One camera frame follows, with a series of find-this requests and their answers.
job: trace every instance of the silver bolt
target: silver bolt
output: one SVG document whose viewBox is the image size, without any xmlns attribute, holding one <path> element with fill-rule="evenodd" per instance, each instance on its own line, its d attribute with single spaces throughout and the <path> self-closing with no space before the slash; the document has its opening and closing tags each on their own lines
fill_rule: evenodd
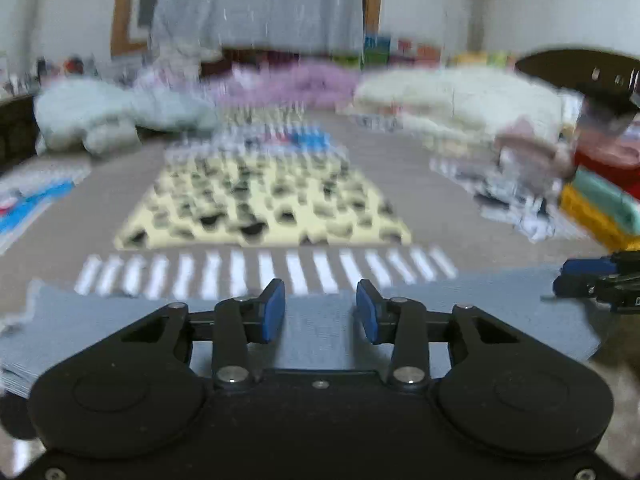
<svg viewBox="0 0 640 480">
<path fill-rule="evenodd" d="M 225 366 L 216 375 L 223 383 L 241 383 L 249 377 L 249 370 L 241 366 Z"/>
<path fill-rule="evenodd" d="M 329 381 L 314 381 L 311 385 L 316 390 L 326 390 L 329 387 Z"/>
<path fill-rule="evenodd" d="M 52 467 L 51 469 L 47 469 L 46 473 L 44 473 L 45 480 L 66 480 L 66 473 L 62 471 L 62 469 L 58 469 L 57 467 Z"/>
<path fill-rule="evenodd" d="M 593 469 L 583 469 L 576 474 L 575 480 L 596 480 L 596 472 Z"/>
<path fill-rule="evenodd" d="M 421 382 L 425 378 L 425 373 L 413 366 L 405 366 L 394 371 L 396 380 L 404 384 L 415 384 Z"/>
</svg>

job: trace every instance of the gray curtain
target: gray curtain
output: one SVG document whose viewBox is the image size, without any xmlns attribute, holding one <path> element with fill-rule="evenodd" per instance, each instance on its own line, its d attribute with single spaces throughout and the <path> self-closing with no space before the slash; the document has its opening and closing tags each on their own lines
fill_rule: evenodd
<svg viewBox="0 0 640 480">
<path fill-rule="evenodd" d="M 158 0 L 152 41 L 352 51 L 363 22 L 362 0 Z"/>
</svg>

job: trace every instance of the yellow spotted mat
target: yellow spotted mat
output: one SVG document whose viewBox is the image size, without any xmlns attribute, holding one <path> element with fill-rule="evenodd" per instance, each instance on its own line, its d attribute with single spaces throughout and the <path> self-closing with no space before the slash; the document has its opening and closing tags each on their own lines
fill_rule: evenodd
<svg viewBox="0 0 640 480">
<path fill-rule="evenodd" d="M 167 166 L 116 236 L 119 249 L 410 244 L 393 206 L 337 155 L 195 158 Z"/>
</svg>

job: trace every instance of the wooden frame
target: wooden frame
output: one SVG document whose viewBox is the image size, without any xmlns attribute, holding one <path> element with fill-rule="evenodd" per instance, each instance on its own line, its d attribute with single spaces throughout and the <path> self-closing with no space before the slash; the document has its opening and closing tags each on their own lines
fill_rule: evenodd
<svg viewBox="0 0 640 480">
<path fill-rule="evenodd" d="M 132 0 L 115 0 L 111 25 L 111 57 L 145 50 L 146 42 L 129 37 Z M 364 23 L 367 32 L 376 33 L 380 21 L 381 0 L 364 0 Z"/>
</svg>

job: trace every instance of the blue-gray cloth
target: blue-gray cloth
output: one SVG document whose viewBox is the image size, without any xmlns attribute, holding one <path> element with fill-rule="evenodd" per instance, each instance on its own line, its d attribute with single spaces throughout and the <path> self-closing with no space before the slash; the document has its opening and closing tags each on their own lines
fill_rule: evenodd
<svg viewBox="0 0 640 480">
<path fill-rule="evenodd" d="M 556 267 L 546 266 L 403 285 L 383 293 L 419 300 L 436 312 L 451 312 L 455 303 L 471 303 L 572 358 L 586 360 L 610 332 L 615 316 L 591 302 L 549 299 L 557 275 Z M 0 336 L 2 380 L 7 390 L 23 397 L 49 367 L 166 303 L 78 296 L 43 282 L 32 282 L 28 297 L 33 320 Z M 357 368 L 384 374 L 392 346 L 367 343 L 353 301 L 351 292 L 289 298 L 277 341 L 251 348 L 255 368 Z M 191 312 L 214 307 L 203 300 L 188 303 Z M 211 343 L 196 343 L 191 368 L 203 376 L 210 374 L 210 353 Z M 447 346 L 431 344 L 432 376 L 442 377 L 449 369 Z"/>
</svg>

